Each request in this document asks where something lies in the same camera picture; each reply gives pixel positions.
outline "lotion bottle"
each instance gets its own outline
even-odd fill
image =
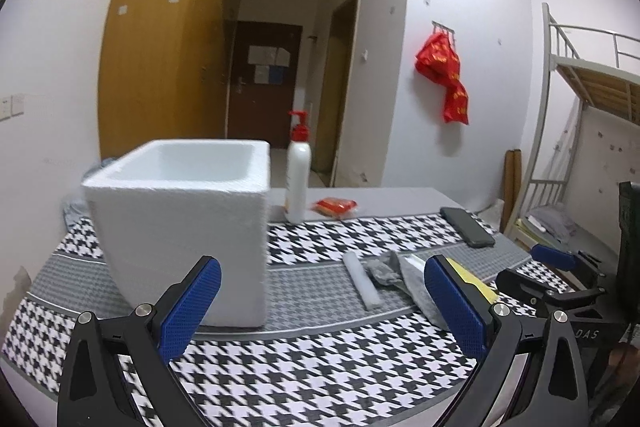
[[[290,223],[302,223],[306,211],[306,188],[311,168],[309,127],[306,126],[306,111],[290,111],[291,116],[300,117],[300,123],[291,132],[291,143],[287,151],[287,189],[285,217]]]

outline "bottle body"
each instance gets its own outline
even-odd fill
[[[287,189],[285,217],[290,223],[302,223],[306,211],[306,189],[311,168],[311,147],[292,141],[287,151]]]

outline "bolt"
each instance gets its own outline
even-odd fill
[[[564,313],[562,310],[554,311],[554,318],[556,321],[562,322],[562,323],[565,323],[567,322],[567,320],[569,320],[569,317],[567,317],[566,313]]]
[[[511,310],[506,304],[502,304],[502,302],[498,302],[494,306],[494,312],[496,315],[499,315],[500,317],[506,317],[507,315],[509,315],[509,313],[511,313]]]
[[[87,324],[91,320],[91,312],[83,312],[78,317],[78,322],[80,324]]]
[[[152,309],[153,308],[151,307],[151,304],[140,304],[140,306],[136,308],[136,315],[138,317],[146,317],[149,313],[151,313]]]

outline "white tube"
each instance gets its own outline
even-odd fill
[[[380,299],[378,290],[373,286],[371,279],[369,279],[362,264],[358,261],[355,252],[346,252],[342,256],[342,262],[351,276],[353,285],[356,286],[356,290],[360,294],[364,307],[368,311],[380,308],[380,306],[382,306],[382,300]]]

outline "black smartphone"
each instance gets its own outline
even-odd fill
[[[495,239],[464,208],[443,206],[440,215],[458,232],[471,248],[495,245]]]

